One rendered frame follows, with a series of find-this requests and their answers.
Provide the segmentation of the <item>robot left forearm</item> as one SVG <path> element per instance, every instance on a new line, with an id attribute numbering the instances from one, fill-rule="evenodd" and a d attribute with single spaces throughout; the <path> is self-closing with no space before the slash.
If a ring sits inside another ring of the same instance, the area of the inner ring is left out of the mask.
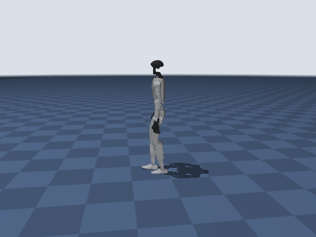
<path id="1" fill-rule="evenodd" d="M 154 113 L 154 121 L 155 122 L 157 122 L 158 118 L 160 117 L 160 110 L 161 110 L 160 101 L 156 100 L 155 101 L 155 113 Z"/>

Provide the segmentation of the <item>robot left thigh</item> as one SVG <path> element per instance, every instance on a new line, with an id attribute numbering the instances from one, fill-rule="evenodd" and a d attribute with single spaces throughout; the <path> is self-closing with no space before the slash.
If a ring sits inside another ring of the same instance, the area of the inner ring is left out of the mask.
<path id="1" fill-rule="evenodd" d="M 163 121 L 163 117 L 160 114 L 158 125 L 162 125 L 162 121 Z M 152 129 L 153 124 L 154 124 L 154 118 L 153 118 L 152 124 L 151 124 L 151 139 L 152 139 L 152 143 L 153 143 L 155 148 L 156 148 L 156 144 L 158 144 L 158 143 L 162 144 L 162 147 L 163 147 L 163 143 L 161 141 L 158 141 L 159 134 L 156 134 L 156 133 L 153 132 L 153 129 Z"/>

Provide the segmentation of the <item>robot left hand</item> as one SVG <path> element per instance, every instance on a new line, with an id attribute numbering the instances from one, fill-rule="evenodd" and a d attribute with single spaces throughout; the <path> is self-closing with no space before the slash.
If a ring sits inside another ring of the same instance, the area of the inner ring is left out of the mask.
<path id="1" fill-rule="evenodd" d="M 159 132 L 159 125 L 158 125 L 158 123 L 159 123 L 159 118 L 158 118 L 158 121 L 157 121 L 157 122 L 154 121 L 154 124 L 153 124 L 153 126 L 152 126 L 153 132 L 156 133 L 156 134 L 159 134 L 159 133 L 160 133 L 160 132 Z"/>

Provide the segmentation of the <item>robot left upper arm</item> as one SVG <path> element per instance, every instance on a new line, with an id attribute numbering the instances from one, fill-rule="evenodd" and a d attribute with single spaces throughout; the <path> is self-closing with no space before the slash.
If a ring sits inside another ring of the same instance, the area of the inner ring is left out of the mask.
<path id="1" fill-rule="evenodd" d="M 160 80 L 155 80 L 153 83 L 154 90 L 155 90 L 155 96 L 157 97 L 156 100 L 159 100 L 161 103 L 161 82 Z"/>

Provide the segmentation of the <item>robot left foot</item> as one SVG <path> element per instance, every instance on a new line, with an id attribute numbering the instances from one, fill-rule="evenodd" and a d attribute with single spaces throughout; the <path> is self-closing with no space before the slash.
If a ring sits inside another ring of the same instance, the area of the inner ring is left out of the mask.
<path id="1" fill-rule="evenodd" d="M 151 171 L 152 174 L 160 174 L 160 173 L 168 173 L 168 170 L 165 168 L 164 170 L 161 170 L 160 168 L 154 171 Z"/>

